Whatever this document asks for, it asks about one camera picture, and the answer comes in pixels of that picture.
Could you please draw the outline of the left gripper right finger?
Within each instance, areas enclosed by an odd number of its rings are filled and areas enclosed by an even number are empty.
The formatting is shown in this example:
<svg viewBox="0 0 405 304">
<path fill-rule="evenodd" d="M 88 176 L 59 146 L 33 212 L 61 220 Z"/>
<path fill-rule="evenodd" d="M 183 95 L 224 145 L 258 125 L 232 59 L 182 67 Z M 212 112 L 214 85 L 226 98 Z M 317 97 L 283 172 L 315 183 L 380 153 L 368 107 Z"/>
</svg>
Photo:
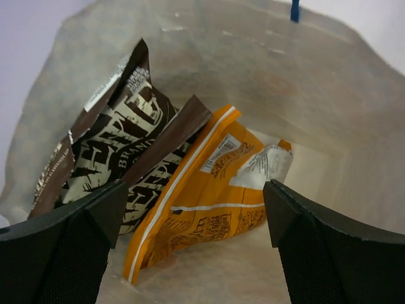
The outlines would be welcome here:
<svg viewBox="0 0 405 304">
<path fill-rule="evenodd" d="M 292 303 L 404 303 L 404 235 L 346 217 L 275 179 L 263 196 Z"/>
</svg>

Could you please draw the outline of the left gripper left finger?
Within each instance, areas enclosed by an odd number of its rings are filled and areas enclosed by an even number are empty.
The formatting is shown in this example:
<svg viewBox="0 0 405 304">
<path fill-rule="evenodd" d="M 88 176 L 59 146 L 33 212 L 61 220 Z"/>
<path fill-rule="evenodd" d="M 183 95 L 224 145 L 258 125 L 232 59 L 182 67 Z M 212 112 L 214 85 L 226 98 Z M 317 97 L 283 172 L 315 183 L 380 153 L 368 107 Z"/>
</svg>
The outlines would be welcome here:
<svg viewBox="0 0 405 304">
<path fill-rule="evenodd" d="M 128 187 L 114 181 L 1 229 L 1 303 L 95 303 Z"/>
</svg>

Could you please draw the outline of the blue checkered paper bag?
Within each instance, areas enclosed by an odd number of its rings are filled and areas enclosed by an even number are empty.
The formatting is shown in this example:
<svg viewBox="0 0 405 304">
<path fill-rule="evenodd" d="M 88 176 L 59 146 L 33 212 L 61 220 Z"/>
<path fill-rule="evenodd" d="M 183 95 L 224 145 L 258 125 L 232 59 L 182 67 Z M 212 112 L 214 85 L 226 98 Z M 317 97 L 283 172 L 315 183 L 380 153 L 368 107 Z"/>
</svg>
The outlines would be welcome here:
<svg viewBox="0 0 405 304">
<path fill-rule="evenodd" d="M 283 181 L 305 198 L 404 235 L 404 75 L 337 20 L 297 1 L 1 2 L 1 229 L 24 222 L 42 171 L 93 93 L 143 39 L 176 114 L 197 96 L 234 106 L 264 145 L 292 146 Z M 95 303 L 292 303 L 266 220 L 139 270 L 120 235 Z"/>
</svg>

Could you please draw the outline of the brown kettle chips bag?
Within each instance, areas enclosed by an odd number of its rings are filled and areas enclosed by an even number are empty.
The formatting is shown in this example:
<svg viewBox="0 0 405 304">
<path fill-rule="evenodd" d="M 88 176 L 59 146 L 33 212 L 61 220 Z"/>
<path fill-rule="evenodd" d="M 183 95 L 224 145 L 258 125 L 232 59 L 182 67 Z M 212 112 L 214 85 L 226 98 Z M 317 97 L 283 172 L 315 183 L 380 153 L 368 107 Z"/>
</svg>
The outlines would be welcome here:
<svg viewBox="0 0 405 304">
<path fill-rule="evenodd" d="M 212 117 L 200 99 L 192 96 L 127 171 L 123 180 L 128 184 L 128 197 L 120 235 L 138 228 Z"/>
<path fill-rule="evenodd" d="M 170 100 L 152 85 L 149 49 L 141 39 L 58 143 L 37 183 L 29 217 L 121 179 L 175 114 Z"/>
</svg>

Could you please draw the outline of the orange chips bag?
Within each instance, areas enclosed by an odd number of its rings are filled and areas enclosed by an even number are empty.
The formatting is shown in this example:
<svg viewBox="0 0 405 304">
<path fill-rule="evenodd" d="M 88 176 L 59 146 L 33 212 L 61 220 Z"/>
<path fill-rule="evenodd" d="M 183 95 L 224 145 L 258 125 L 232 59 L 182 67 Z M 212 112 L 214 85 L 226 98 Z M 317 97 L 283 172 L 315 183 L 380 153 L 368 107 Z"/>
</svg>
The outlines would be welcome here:
<svg viewBox="0 0 405 304">
<path fill-rule="evenodd" d="M 123 268 L 129 282 L 176 250 L 228 239 L 266 220 L 264 185 L 285 179 L 292 146 L 264 145 L 239 115 L 224 106 L 202 128 L 130 240 Z"/>
</svg>

